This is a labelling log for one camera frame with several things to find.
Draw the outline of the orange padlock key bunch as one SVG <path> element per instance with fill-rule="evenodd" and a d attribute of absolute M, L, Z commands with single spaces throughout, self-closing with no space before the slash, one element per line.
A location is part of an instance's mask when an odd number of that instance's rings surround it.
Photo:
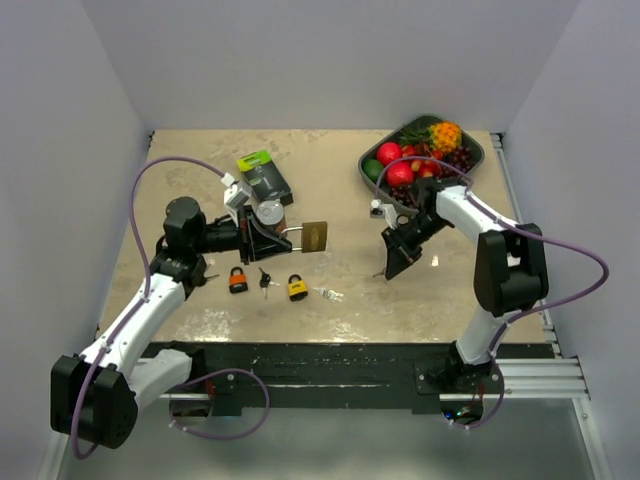
<path fill-rule="evenodd" d="M 262 291 L 264 299 L 268 298 L 268 291 L 271 286 L 279 286 L 278 282 L 272 280 L 271 275 L 266 272 L 262 267 L 259 268 L 261 277 L 259 280 L 260 289 Z"/>

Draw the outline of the brass padlock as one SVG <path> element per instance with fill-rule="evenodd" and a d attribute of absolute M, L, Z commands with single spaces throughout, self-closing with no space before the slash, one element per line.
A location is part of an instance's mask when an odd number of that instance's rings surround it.
<path fill-rule="evenodd" d="M 300 233 L 300 244 L 293 245 L 293 252 L 315 253 L 326 250 L 328 239 L 328 223 L 326 221 L 305 222 L 300 226 L 288 227 L 280 232 L 285 238 L 291 232 Z"/>

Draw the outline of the orange black padlock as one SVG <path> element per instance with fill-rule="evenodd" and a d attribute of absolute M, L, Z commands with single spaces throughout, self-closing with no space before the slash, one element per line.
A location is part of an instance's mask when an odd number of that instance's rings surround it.
<path fill-rule="evenodd" d="M 231 294 L 239 294 L 248 290 L 247 278 L 240 266 L 235 266 L 230 270 L 228 288 Z"/>

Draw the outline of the yellow black padlock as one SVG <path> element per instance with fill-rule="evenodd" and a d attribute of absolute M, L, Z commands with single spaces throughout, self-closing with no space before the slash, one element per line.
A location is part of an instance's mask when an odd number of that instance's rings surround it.
<path fill-rule="evenodd" d="M 288 297 L 292 302 L 300 301 L 309 295 L 308 287 L 302 277 L 292 274 L 287 284 Z"/>

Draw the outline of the silver key bunch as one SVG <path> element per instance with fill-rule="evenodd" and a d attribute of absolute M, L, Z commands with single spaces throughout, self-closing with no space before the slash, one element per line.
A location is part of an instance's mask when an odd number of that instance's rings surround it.
<path fill-rule="evenodd" d="M 333 289 L 328 289 L 325 287 L 314 287 L 313 290 L 317 292 L 319 295 L 321 295 L 323 298 L 326 298 L 331 302 L 342 303 L 344 300 L 344 295 Z"/>

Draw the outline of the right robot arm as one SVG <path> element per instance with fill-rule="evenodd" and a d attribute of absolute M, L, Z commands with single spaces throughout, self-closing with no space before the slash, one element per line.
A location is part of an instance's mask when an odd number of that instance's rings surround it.
<path fill-rule="evenodd" d="M 422 256 L 422 244 L 446 227 L 459 230 L 476 248 L 473 290 L 478 307 L 464 333 L 452 343 L 442 365 L 427 373 L 443 391 L 469 392 L 492 369 L 511 314 L 529 312 L 549 291 L 541 230 L 534 223 L 498 223 L 498 213 L 460 180 L 425 178 L 410 190 L 417 213 L 399 222 L 395 207 L 371 202 L 370 214 L 385 218 L 381 236 L 391 280 Z"/>

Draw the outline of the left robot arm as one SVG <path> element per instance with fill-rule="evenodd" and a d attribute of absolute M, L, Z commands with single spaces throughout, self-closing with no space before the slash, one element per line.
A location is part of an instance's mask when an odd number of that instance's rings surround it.
<path fill-rule="evenodd" d="M 125 310 L 81 353 L 63 355 L 50 377 L 50 426 L 59 433 L 110 449 L 131 434 L 138 415 L 175 386 L 200 390 L 207 368 L 200 354 L 163 349 L 139 362 L 164 322 L 206 284 L 205 257 L 237 251 L 242 263 L 293 251 L 283 235 L 261 225 L 244 206 L 237 220 L 207 222 L 198 202 L 179 197 L 166 207 L 164 234 L 145 278 Z"/>

